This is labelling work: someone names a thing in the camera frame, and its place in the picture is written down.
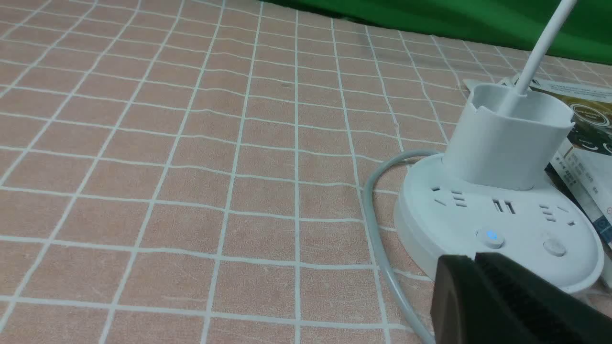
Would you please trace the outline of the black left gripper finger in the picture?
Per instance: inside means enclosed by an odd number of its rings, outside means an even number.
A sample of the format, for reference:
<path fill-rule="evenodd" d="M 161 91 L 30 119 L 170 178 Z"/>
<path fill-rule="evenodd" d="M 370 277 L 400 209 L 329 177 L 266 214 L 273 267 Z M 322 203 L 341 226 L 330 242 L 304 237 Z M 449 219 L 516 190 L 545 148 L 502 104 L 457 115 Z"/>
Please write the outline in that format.
<path fill-rule="evenodd" d="M 437 344 L 609 344 L 610 318 L 500 253 L 437 261 Z"/>

